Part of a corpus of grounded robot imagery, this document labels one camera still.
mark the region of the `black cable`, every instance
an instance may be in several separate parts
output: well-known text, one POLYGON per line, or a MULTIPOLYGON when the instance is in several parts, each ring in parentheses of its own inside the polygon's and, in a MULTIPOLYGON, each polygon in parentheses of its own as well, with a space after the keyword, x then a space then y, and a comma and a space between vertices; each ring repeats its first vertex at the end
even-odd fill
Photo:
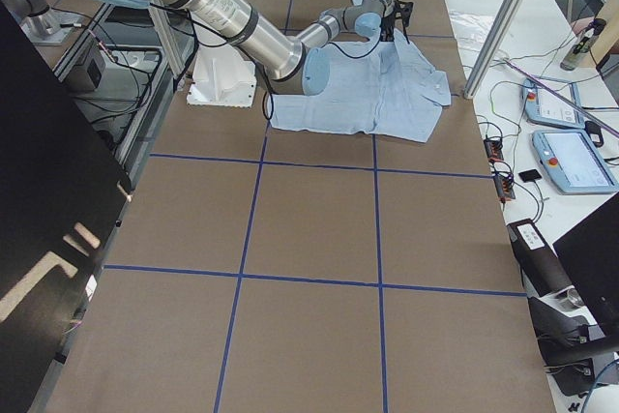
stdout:
MULTIPOLYGON (((154 77, 155 77, 154 73, 152 73, 152 75, 149 76, 149 81, 146 83, 146 86, 144 88, 144 94, 142 94, 139 97, 139 100, 132 105, 132 106, 137 105, 135 108, 129 108, 125 111, 114 112, 110 115, 105 115, 100 118, 96 118, 95 120, 92 120, 89 123, 91 125, 96 125, 97 123, 100 123, 101 121, 118 118, 119 116, 132 115, 132 114, 137 113, 139 110, 141 110, 144 107, 144 105, 146 105, 146 100, 145 100, 145 96, 147 95, 146 91, 148 90, 149 93, 151 92, 154 77)), ((124 136, 121 137, 118 143, 120 144, 123 139, 124 139, 124 136)))
POLYGON ((196 21, 193 18, 191 18, 191 16, 187 13, 187 11, 183 11, 183 10, 175 10, 175 9, 170 9, 169 7, 163 7, 161 5, 157 5, 157 4, 150 4, 151 7, 154 7, 156 9, 159 10, 163 10, 165 12, 174 14, 174 15, 178 15, 183 17, 184 19, 186 19, 187 21, 189 21, 191 24, 195 25, 195 26, 199 26, 202 29, 206 29, 207 31, 210 31, 211 33, 215 34, 216 36, 220 37, 221 39, 223 39, 223 43, 221 44, 204 44, 204 43, 200 43, 200 45, 203 45, 205 47, 209 47, 209 48, 218 48, 218 47, 223 47, 224 45, 228 45, 228 38, 226 36, 224 36, 222 33, 220 33, 219 31, 211 28, 210 26, 200 22, 200 21, 196 21))
POLYGON ((141 28, 141 29, 153 29, 152 24, 135 24, 135 23, 127 23, 125 21, 120 21, 118 19, 114 19, 113 21, 109 21, 110 23, 118 23, 124 26, 129 26, 130 28, 141 28))
MULTIPOLYGON (((399 0, 396 0, 396 2, 398 2, 398 6, 400 7, 402 2, 400 2, 399 0)), ((408 33, 406 32, 406 25, 404 24, 404 18, 401 16, 401 13, 400 13, 399 19, 402 22, 402 33, 404 34, 404 38, 406 38, 406 43, 410 44, 410 40, 408 39, 408 33)))
MULTIPOLYGON (((59 9, 59 8, 56 8, 56 7, 51 7, 51 9, 52 9, 52 10, 55 10, 55 11, 58 11, 58 12, 63 12, 63 13, 65 13, 65 14, 81 15, 81 16, 84 16, 84 17, 86 17, 86 18, 90 19, 90 20, 91 20, 92 25, 86 26, 86 27, 85 27, 85 29, 86 29, 86 30, 90 30, 91 34, 95 36, 95 39, 96 39, 96 40, 100 43, 100 45, 101 45, 101 46, 104 46, 103 41, 102 41, 101 39, 99 39, 99 38, 95 35, 95 33, 94 33, 94 31, 93 31, 93 29, 94 29, 94 28, 97 28, 97 27, 98 27, 98 28, 100 28, 100 29, 102 30, 102 32, 103 32, 103 33, 107 36, 107 38, 109 39, 109 41, 112 43, 112 45, 113 45, 114 47, 116 47, 116 48, 121 48, 121 47, 119 47, 119 46, 118 46, 118 44, 116 43, 116 41, 114 41, 114 39, 113 39, 113 38, 112 38, 112 37, 111 37, 111 36, 107 33, 107 31, 105 31, 105 28, 103 28, 103 27, 99 24, 99 21, 98 21, 98 20, 95 20, 93 17, 91 17, 91 16, 89 16, 89 15, 87 15, 87 14, 83 14, 83 13, 81 13, 81 12, 75 12, 75 11, 73 11, 73 10, 64 10, 64 9, 59 9)), ((135 72, 136 72, 136 71, 141 72, 141 73, 146 73, 146 72, 144 72, 143 70, 139 70, 139 69, 137 69, 137 68, 132 67, 132 66, 129 64, 129 60, 127 59, 127 57, 125 57, 124 55, 121 55, 121 56, 122 56, 123 58, 125 58, 125 62, 127 63, 127 65, 125 66, 125 65, 123 65, 122 63, 119 63, 119 62, 118 62, 118 59, 117 59, 115 56, 114 56, 114 63, 115 63, 116 65, 120 66, 120 67, 127 68, 127 69, 129 69, 129 70, 130 70, 130 72, 131 72, 131 74, 132 74, 132 77, 133 77, 133 82, 135 82, 135 87, 136 87, 136 92, 137 92, 137 95, 135 96, 135 102, 137 103, 137 100, 139 99, 139 95, 140 95, 140 87, 139 87, 139 82, 138 82, 138 80, 137 80, 137 77, 135 76, 135 72)))
POLYGON ((503 130, 501 130, 501 128, 498 125, 496 125, 495 123, 492 123, 491 121, 478 121, 477 124, 478 125, 486 125, 486 135, 485 135, 486 139, 492 139, 493 137, 494 138, 498 137, 500 139, 500 141, 501 141, 501 145, 503 145, 503 130), (490 126, 496 128, 499 131, 499 135, 498 136, 497 135, 496 136, 492 136, 492 137, 488 137, 487 136, 487 130, 488 130, 488 128, 490 126))
POLYGON ((195 36, 194 33, 190 33, 189 31, 183 31, 181 28, 177 28, 176 26, 172 26, 171 24, 170 24, 170 28, 172 28, 177 33, 183 34, 185 36, 189 36, 197 40, 197 37, 195 36))
POLYGON ((544 195, 542 194, 542 190, 540 189, 538 182, 534 180, 533 185, 538 190, 538 194, 540 195, 540 203, 542 205, 542 207, 540 208, 540 214, 538 215, 537 218, 533 219, 533 222, 537 222, 542 219, 542 215, 544 214, 545 201, 544 201, 544 195))
POLYGON ((269 76, 264 71, 264 68, 262 67, 262 65, 256 62, 241 46, 237 45, 237 48, 241 50, 243 54, 251 60, 251 62, 255 65, 255 68, 260 73, 260 77, 262 77, 262 80, 264 81, 264 85, 266 86, 266 89, 264 92, 264 96, 262 96, 262 115, 264 116, 265 120, 271 121, 271 119, 273 118, 273 114, 275 113, 275 101, 273 100, 273 95, 276 94, 276 92, 273 90, 273 86, 271 85, 271 80, 269 79, 269 76), (267 108, 267 97, 269 98, 269 101, 271 102, 270 112, 268 111, 268 108, 267 108))
POLYGON ((123 110, 114 110, 112 108, 108 108, 108 107, 99 105, 97 103, 89 101, 88 99, 83 99, 81 97, 72 97, 72 99, 74 101, 80 101, 80 102, 88 103, 89 105, 92 105, 93 107, 98 108, 101 111, 107 111, 107 112, 110 112, 110 113, 116 113, 116 112, 121 112, 122 113, 124 111, 130 110, 135 105, 135 103, 132 103, 131 106, 129 106, 129 107, 123 109, 123 110))
POLYGON ((518 186, 519 188, 523 189, 529 195, 531 195, 531 198, 533 198, 533 200, 535 200, 535 216, 533 217, 533 223, 539 221, 540 218, 538 218, 538 217, 541 216, 541 212, 543 210, 542 210, 542 206, 541 206, 540 201, 538 200, 538 198, 535 196, 535 194, 533 194, 531 191, 529 191, 524 186, 522 186, 518 181, 514 181, 514 184, 516 186, 518 186))
POLYGON ((364 53, 363 55, 359 55, 357 57, 353 56, 353 55, 349 55, 348 53, 346 53, 344 51, 343 48, 341 48, 339 45, 337 45, 336 43, 326 43, 325 45, 332 45, 333 47, 335 47, 337 50, 339 50, 342 55, 344 55, 345 57, 351 58, 353 60, 359 60, 360 58, 366 58, 368 55, 370 55, 372 52, 374 52, 376 50, 376 48, 378 47, 378 45, 380 44, 380 36, 378 36, 378 39, 376 40, 376 44, 374 44, 374 46, 367 51, 366 53, 364 53))

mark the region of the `black device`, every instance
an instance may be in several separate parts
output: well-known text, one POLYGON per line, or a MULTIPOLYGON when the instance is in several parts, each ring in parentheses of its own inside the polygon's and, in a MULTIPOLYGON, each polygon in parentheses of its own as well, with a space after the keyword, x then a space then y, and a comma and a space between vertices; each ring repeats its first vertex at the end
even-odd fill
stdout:
POLYGON ((507 225, 514 257, 538 295, 572 286, 550 245, 529 219, 507 225))
POLYGON ((619 350, 619 195, 554 243, 559 261, 619 350))
POLYGON ((542 179, 542 175, 537 169, 528 169, 526 171, 520 171, 518 176, 524 183, 532 183, 533 181, 537 181, 542 179))
POLYGON ((23 413, 101 260, 80 233, 104 245, 131 182, 2 3, 0 31, 0 410, 23 413))
MULTIPOLYGON (((554 243, 559 262, 598 326, 583 328, 577 322, 565 330, 565 317, 545 311, 533 316, 536 331, 544 333, 540 349, 545 362, 570 367, 570 376, 555 376, 566 395, 589 389, 600 369, 619 351, 619 195, 582 220, 554 243), (549 331, 548 327, 563 327, 549 331)), ((619 382, 611 369, 603 384, 619 382)))
POLYGON ((589 138, 593 145, 602 147, 604 145, 604 137, 602 136, 602 128, 595 121, 585 121, 584 130, 589 134, 589 138))
POLYGON ((380 41, 392 43, 394 41, 394 31, 396 21, 401 21, 402 32, 406 37, 406 28, 410 24, 410 17, 413 15, 413 2, 401 2, 394 0, 394 9, 390 15, 385 16, 380 23, 380 41))

